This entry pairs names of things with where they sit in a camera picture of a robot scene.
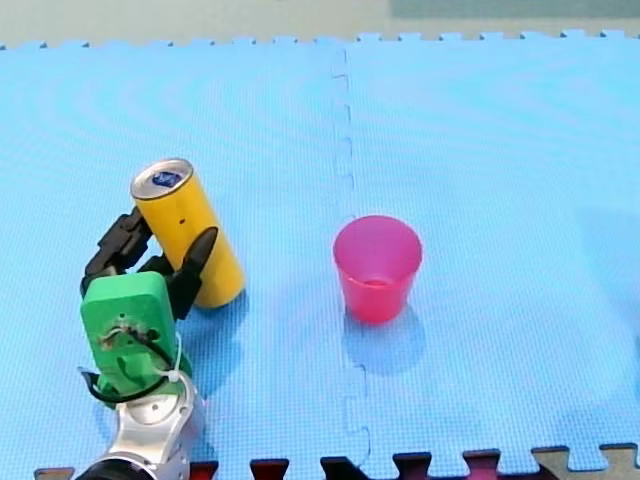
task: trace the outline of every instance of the white zip tie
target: white zip tie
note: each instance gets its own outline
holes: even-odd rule
[[[180,360],[182,360],[182,337],[176,332],[176,342],[178,344],[178,355],[176,356],[176,364],[172,370],[157,370],[158,375],[163,375],[169,379],[171,383],[180,381]]]

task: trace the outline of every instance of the green plastic part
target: green plastic part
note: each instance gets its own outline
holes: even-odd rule
[[[175,364],[175,321],[166,282],[159,273],[97,278],[89,285],[80,311],[100,371],[97,386],[103,393],[136,394],[158,381],[158,369],[167,368],[161,358],[126,333],[127,329],[152,339]],[[180,369],[191,376],[191,364],[184,352]],[[180,388],[167,382],[157,393],[178,393]]]

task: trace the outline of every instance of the blue label on can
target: blue label on can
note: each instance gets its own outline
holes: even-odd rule
[[[154,185],[165,188],[175,187],[180,180],[182,180],[182,176],[173,172],[158,172],[151,177],[151,182]]]

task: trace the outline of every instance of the floor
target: floor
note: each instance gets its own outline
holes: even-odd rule
[[[93,45],[166,40],[180,45],[192,38],[268,41],[277,35],[349,40],[361,32],[379,32],[388,39],[401,32],[420,32],[426,39],[446,32],[461,32],[465,38],[491,31],[506,37],[522,31],[558,35],[569,28],[640,34],[638,0],[3,0],[0,9],[0,45],[7,48],[30,41],[56,46],[68,40]],[[608,478],[629,478],[623,466],[616,470]]]

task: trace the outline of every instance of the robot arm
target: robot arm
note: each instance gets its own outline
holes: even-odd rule
[[[193,305],[217,233],[205,229],[175,271],[162,255],[127,274],[151,238],[137,208],[98,243],[81,282],[81,312],[100,375],[81,373],[90,393],[115,408],[118,429],[78,480],[189,479],[190,451],[204,428],[203,402],[181,345],[176,348],[175,321]]]

